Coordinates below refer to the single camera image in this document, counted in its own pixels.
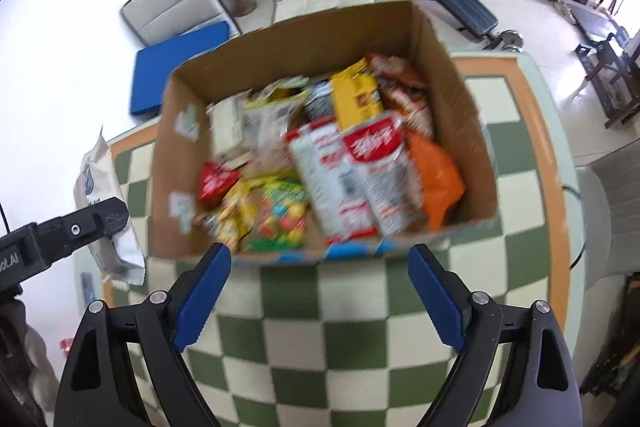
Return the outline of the small red snack bag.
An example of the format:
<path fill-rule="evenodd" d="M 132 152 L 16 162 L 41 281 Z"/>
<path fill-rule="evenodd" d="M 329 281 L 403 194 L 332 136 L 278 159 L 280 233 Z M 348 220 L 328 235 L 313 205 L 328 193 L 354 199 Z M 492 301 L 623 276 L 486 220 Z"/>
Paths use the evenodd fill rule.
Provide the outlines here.
<path fill-rule="evenodd" d="M 229 169 L 215 161 L 206 161 L 201 169 L 198 200 L 207 208 L 217 207 L 241 179 L 238 169 Z"/>

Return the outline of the yellow panda chips bag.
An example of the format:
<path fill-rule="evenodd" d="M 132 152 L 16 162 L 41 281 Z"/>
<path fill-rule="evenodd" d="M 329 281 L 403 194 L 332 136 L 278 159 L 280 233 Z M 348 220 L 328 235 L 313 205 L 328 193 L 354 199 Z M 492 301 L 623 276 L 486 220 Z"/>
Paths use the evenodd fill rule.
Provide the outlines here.
<path fill-rule="evenodd" d="M 224 195 L 217 209 L 196 215 L 193 224 L 235 254 L 244 237 L 254 229 L 256 219 L 257 209 L 250 199 L 250 184 L 240 180 Z"/>

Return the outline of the small cream carton box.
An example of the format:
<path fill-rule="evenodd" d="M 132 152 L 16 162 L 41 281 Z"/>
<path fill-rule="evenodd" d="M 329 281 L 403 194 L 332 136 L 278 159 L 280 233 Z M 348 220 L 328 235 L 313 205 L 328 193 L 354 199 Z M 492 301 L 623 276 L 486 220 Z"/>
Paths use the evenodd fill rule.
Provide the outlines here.
<path fill-rule="evenodd" d="M 207 106 L 213 160 L 225 162 L 247 152 L 244 143 L 244 107 L 247 99 L 248 93 L 243 92 Z"/>

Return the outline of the colourful gumball candy bag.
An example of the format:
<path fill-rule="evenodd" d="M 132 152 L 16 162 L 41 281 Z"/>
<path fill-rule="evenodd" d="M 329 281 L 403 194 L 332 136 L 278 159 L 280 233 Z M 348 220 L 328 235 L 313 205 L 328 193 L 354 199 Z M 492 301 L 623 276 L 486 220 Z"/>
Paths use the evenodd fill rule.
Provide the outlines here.
<path fill-rule="evenodd" d="M 286 251 L 305 244 L 309 197 L 293 179 L 263 176 L 250 180 L 258 211 L 252 231 L 244 239 L 247 251 Z"/>

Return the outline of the orange triangular snack bag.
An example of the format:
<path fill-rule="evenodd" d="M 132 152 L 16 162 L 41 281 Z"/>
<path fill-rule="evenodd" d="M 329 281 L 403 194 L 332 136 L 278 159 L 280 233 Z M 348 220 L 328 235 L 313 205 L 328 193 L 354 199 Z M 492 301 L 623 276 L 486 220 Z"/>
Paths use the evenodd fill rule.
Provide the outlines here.
<path fill-rule="evenodd" d="M 430 231 L 437 232 L 462 199 L 465 184 L 456 163 L 440 145 L 414 131 L 407 132 L 407 143 L 420 184 L 421 209 Z"/>

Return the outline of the yellow beige snack bag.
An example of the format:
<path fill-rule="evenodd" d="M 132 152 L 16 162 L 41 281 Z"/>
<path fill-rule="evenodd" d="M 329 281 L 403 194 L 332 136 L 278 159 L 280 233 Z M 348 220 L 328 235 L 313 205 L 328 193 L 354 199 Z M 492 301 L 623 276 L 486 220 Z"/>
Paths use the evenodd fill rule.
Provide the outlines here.
<path fill-rule="evenodd" d="M 244 103 L 241 145 L 248 153 L 248 161 L 243 168 L 247 178 L 271 176 L 294 169 L 285 135 L 309 92 L 308 77 L 285 77 L 268 84 Z"/>

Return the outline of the red white long snack packet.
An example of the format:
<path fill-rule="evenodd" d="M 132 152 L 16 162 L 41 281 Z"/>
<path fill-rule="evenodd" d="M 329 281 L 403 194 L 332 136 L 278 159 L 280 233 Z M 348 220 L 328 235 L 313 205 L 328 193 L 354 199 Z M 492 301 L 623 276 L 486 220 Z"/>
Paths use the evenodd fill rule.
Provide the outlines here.
<path fill-rule="evenodd" d="M 336 121 L 326 118 L 304 124 L 288 132 L 285 140 L 328 243 L 378 234 Z"/>

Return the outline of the red white clear snack packet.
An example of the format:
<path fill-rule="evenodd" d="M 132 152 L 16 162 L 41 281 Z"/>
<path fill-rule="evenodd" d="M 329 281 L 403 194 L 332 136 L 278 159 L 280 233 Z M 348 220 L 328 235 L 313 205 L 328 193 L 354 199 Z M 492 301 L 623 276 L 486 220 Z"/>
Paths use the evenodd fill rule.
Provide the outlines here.
<path fill-rule="evenodd" d="M 346 129 L 341 141 L 380 233 L 409 230 L 421 219 L 424 198 L 399 114 L 389 110 Z"/>

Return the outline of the yellow black snack bag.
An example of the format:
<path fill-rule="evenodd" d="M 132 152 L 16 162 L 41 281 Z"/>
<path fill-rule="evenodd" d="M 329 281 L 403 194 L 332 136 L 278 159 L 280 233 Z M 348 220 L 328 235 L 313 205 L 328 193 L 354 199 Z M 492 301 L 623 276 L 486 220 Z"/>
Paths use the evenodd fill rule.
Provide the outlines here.
<path fill-rule="evenodd" d="M 340 130 L 380 116 L 384 106 L 368 61 L 363 58 L 328 80 L 314 83 L 304 111 L 310 121 L 334 119 Z"/>

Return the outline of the orange panda snack bag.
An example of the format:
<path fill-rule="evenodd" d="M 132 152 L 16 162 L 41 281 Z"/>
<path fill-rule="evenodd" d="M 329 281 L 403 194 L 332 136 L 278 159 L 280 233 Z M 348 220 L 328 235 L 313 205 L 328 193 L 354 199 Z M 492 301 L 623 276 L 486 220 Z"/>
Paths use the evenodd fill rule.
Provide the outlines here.
<path fill-rule="evenodd" d="M 433 139 L 434 121 L 427 102 L 426 81 L 405 58 L 368 52 L 366 61 L 378 83 L 383 105 L 396 110 L 406 127 Z"/>

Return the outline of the white pizza snack bag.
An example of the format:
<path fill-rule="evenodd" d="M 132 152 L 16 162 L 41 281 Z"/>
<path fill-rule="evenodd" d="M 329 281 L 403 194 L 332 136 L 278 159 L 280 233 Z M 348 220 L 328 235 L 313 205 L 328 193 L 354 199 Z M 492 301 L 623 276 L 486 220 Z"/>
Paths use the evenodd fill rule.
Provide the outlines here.
<path fill-rule="evenodd" d="M 82 158 L 74 199 L 76 207 L 88 209 L 98 224 L 98 236 L 89 243 L 89 251 L 102 277 L 141 285 L 145 277 L 142 250 L 102 133 Z"/>

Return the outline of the blue smartphone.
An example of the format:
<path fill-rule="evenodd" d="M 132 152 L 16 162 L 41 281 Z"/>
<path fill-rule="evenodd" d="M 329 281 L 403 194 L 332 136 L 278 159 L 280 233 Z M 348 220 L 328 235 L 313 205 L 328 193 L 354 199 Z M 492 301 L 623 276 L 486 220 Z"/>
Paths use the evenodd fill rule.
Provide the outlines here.
<path fill-rule="evenodd" d="M 93 275 L 89 272 L 81 272 L 79 277 L 82 299 L 84 299 L 85 306 L 88 307 L 90 303 L 93 303 L 93 301 L 96 300 Z"/>

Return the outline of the red soda can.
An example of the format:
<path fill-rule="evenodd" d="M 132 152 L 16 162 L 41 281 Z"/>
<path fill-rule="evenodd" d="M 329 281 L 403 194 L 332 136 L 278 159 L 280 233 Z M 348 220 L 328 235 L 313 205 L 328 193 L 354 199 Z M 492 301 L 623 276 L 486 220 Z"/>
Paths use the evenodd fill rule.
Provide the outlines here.
<path fill-rule="evenodd" d="M 60 341 L 60 348 L 63 351 L 64 355 L 68 355 L 70 353 L 70 348 L 72 347 L 74 338 L 64 338 Z"/>

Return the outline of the blue cushion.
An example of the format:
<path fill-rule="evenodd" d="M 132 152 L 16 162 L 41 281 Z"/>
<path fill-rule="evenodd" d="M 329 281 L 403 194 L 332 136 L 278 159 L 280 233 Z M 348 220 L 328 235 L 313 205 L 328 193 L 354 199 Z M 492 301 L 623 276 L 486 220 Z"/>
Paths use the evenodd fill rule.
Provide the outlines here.
<path fill-rule="evenodd" d="M 158 113 L 172 72 L 191 58 L 218 48 L 230 37 L 230 26 L 223 20 L 140 50 L 134 62 L 129 113 Z"/>

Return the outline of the green checkered table mat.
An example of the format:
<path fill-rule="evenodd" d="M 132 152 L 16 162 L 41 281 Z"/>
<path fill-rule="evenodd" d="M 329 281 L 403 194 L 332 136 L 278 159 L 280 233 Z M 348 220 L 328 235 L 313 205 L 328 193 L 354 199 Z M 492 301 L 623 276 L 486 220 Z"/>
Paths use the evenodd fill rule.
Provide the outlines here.
<path fill-rule="evenodd" d="M 564 315 L 582 225 L 575 168 L 534 60 L 458 56 L 497 168 L 489 225 L 436 256 L 499 303 Z M 454 365 L 407 274 L 407 239 L 239 259 L 186 367 L 225 426 L 413 426 Z"/>

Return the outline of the grey upholstered chair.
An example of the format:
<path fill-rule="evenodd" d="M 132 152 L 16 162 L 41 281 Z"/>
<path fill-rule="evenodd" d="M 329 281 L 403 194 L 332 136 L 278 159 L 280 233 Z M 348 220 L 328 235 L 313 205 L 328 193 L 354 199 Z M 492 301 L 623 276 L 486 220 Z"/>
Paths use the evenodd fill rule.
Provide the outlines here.
<path fill-rule="evenodd" d="M 586 285 L 640 265 L 640 150 L 631 142 L 577 169 L 585 225 Z"/>

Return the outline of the white chair at left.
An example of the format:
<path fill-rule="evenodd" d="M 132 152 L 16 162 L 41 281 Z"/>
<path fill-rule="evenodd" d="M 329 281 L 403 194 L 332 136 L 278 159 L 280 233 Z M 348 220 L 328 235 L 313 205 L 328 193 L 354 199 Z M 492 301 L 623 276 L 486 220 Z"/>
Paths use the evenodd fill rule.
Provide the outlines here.
<path fill-rule="evenodd" d="M 219 22 L 228 24 L 231 37 L 241 33 L 221 0 L 129 0 L 119 13 L 144 46 Z"/>

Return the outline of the cardboard box with blue front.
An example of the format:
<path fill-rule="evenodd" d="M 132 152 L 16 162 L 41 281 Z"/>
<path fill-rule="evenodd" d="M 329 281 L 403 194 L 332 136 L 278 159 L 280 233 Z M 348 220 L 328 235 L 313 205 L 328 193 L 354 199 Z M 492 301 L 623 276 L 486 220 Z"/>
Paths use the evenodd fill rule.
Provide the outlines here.
<path fill-rule="evenodd" d="M 152 177 L 165 259 L 415 244 L 498 212 L 476 104 L 411 1 L 293 18 L 179 66 Z"/>

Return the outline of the dark wooden chair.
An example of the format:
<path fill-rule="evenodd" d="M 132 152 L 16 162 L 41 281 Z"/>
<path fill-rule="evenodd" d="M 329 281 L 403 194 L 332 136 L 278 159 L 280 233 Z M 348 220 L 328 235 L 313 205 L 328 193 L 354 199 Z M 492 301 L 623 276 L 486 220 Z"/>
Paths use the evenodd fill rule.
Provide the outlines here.
<path fill-rule="evenodd" d="M 639 115 L 639 35 L 623 46 L 609 34 L 594 46 L 575 49 L 585 78 L 576 93 L 591 86 L 605 115 L 605 129 L 628 124 Z"/>

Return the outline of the chrome dumbbell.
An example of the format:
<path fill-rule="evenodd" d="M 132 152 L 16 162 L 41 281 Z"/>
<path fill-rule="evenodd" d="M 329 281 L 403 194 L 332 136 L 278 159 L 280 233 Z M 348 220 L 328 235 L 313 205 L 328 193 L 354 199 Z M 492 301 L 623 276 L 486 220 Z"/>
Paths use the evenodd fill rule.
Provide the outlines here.
<path fill-rule="evenodd" d="M 498 47 L 503 51 L 521 53 L 524 48 L 524 39 L 517 30 L 507 29 L 500 32 Z"/>

